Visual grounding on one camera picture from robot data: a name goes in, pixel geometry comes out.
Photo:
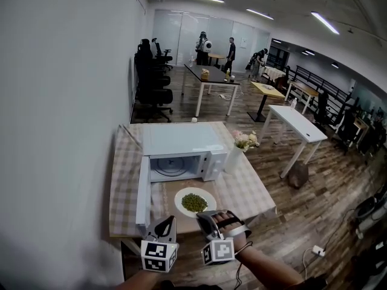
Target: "power plug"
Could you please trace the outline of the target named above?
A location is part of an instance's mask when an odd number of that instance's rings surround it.
[[[317,245],[315,245],[315,246],[313,247],[312,253],[317,254],[319,257],[325,256],[325,251],[324,251],[324,249],[321,248],[321,247],[318,247]]]

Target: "bottle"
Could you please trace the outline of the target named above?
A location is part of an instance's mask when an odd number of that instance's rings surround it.
[[[296,108],[296,104],[297,104],[297,98],[294,98],[293,99],[293,102],[291,103],[291,109],[295,109]]]

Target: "wrist strap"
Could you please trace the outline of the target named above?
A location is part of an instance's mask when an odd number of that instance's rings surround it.
[[[253,242],[247,242],[246,245],[244,245],[240,250],[238,250],[235,255],[239,254],[240,252],[244,251],[247,247],[253,246]]]

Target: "microwave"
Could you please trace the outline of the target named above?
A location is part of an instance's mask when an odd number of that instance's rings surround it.
[[[151,183],[201,178],[216,180],[227,149],[209,123],[144,124],[136,224],[150,222]]]

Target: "flower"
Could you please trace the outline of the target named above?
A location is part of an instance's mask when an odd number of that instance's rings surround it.
[[[249,136],[247,134],[241,134],[236,139],[239,141],[247,142],[249,140]]]
[[[234,130],[233,132],[231,132],[231,135],[232,135],[233,138],[237,138],[241,134],[242,134],[242,132],[238,131],[238,130]]]
[[[256,143],[256,142],[257,142],[256,135],[255,135],[254,133],[250,134],[250,135],[249,135],[249,140],[250,140],[251,142]]]

